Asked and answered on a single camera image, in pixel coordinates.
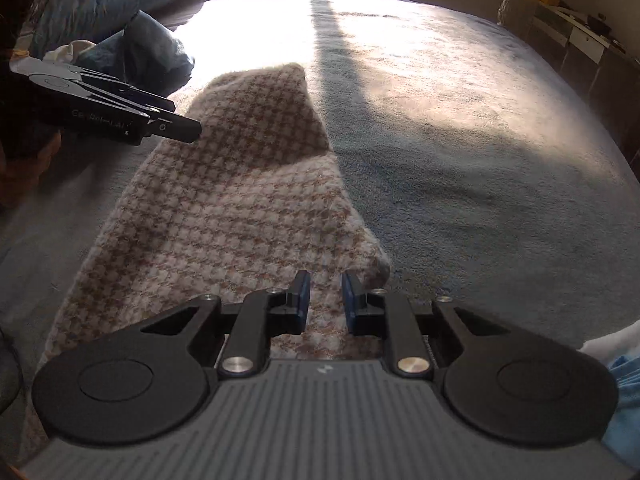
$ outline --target round black disc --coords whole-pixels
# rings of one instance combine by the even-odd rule
[[[602,436],[618,402],[613,377],[595,360],[523,333],[473,338],[447,370],[444,395],[478,430],[530,447]]]
[[[123,331],[50,361],[36,376],[33,403],[47,433],[114,446],[178,426],[208,391],[180,341]]]

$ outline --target bed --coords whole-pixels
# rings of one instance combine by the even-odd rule
[[[640,318],[639,184],[586,105],[503,28],[402,0],[207,0],[175,32],[196,58],[180,110],[223,73],[304,67],[389,286],[413,301],[453,295],[574,347]],[[156,142],[70,142],[2,218],[0,312],[27,377]]]

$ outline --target logo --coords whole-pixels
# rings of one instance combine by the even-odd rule
[[[334,369],[334,367],[332,367],[331,365],[324,365],[324,366],[319,366],[318,367],[318,371],[321,374],[324,374],[324,375],[327,375],[333,369]]]
[[[102,124],[104,126],[108,126],[109,128],[116,128],[118,130],[124,130],[127,127],[126,123],[123,123],[116,119],[110,119],[102,115],[97,115],[92,112],[87,113],[83,112],[82,110],[76,109],[71,112],[71,115],[73,115],[73,117],[77,117],[78,119],[92,121],[94,123]],[[129,131],[126,130],[124,134],[129,135]]]

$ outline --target light blue fabric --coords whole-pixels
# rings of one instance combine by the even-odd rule
[[[49,50],[73,40],[100,43],[122,30],[139,10],[153,15],[177,1],[50,0],[33,35],[31,56],[41,59]]]
[[[173,33],[140,10],[119,33],[84,51],[76,65],[167,97],[187,83],[194,59]]]
[[[640,470],[640,357],[621,356],[609,367],[619,399],[602,442],[628,466]]]

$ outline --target houndstooth fabric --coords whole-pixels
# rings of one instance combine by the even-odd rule
[[[312,274],[307,330],[272,356],[363,358],[375,340],[346,335],[340,274],[382,286],[388,261],[351,206],[299,65],[213,81],[188,116],[194,144],[163,141],[121,197],[82,266],[42,362],[204,292],[223,302]],[[42,442],[33,410],[23,453]]]

